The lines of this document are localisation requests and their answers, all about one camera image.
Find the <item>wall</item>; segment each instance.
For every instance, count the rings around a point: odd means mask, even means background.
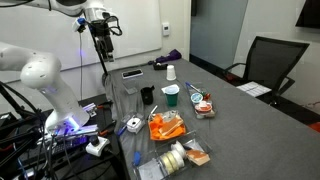
[[[297,104],[320,100],[320,30],[297,28],[304,0],[249,0],[236,52],[235,62],[245,62],[256,35],[270,38],[308,42],[311,45],[297,66],[289,74],[296,83],[284,97]],[[242,75],[242,69],[234,71]],[[320,113],[320,106],[314,111]]]
[[[137,65],[154,60],[155,58],[167,55],[172,49],[182,53],[184,59],[189,58],[190,42],[190,0],[159,0],[161,22],[170,22],[171,34],[162,38],[160,50],[133,55],[118,59],[113,63],[106,63],[107,69],[113,70],[126,66]],[[80,68],[63,71],[62,78],[71,86],[75,95],[80,99]],[[101,83],[102,68],[99,64],[83,67],[83,99],[104,93]],[[36,107],[47,110],[52,108],[48,101],[37,91],[21,84],[20,81],[9,84],[21,94],[26,96]],[[0,97],[0,113],[12,111],[8,103]]]
[[[190,53],[221,68],[232,65],[248,0],[200,0],[191,18]]]

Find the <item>office chair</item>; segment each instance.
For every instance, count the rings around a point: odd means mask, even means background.
[[[295,81],[287,75],[308,46],[307,43],[257,36],[249,50],[247,62],[236,63],[224,69],[224,77],[232,83],[234,79],[230,78],[228,71],[238,65],[245,65],[244,75],[238,81],[242,83],[254,81],[270,88],[272,90],[270,103],[277,104],[278,97],[294,84]],[[280,87],[285,78],[288,81]]]

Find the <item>white cup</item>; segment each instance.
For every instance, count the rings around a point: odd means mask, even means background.
[[[174,70],[174,66],[173,65],[167,66],[167,80],[168,81],[173,81],[176,78],[177,77],[176,77],[176,72]]]

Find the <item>purple object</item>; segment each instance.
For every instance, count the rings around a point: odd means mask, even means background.
[[[166,57],[161,56],[156,59],[156,63],[163,63],[167,61],[174,61],[181,59],[181,53],[177,51],[176,49],[172,50]]]

